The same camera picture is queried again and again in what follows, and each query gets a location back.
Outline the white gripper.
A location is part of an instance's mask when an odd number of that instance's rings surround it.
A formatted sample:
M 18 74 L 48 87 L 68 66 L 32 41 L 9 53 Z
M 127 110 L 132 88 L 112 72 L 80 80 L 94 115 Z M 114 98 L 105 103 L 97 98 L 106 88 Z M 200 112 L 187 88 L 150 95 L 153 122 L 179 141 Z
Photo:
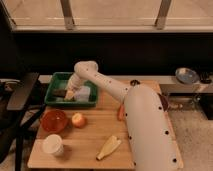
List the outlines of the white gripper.
M 82 86 L 82 84 L 82 79 L 76 73 L 72 74 L 67 83 L 68 90 L 66 91 L 64 100 L 71 100 L 75 95 L 74 91 L 78 90 Z

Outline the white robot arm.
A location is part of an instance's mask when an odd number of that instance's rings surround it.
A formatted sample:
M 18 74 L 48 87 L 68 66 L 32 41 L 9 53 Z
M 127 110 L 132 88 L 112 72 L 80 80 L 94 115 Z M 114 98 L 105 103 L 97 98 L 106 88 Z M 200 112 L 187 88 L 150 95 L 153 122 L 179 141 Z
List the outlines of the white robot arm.
M 130 86 L 98 72 L 95 61 L 75 64 L 67 90 L 91 81 L 124 104 L 135 171 L 176 171 L 178 155 L 158 93 L 145 84 Z

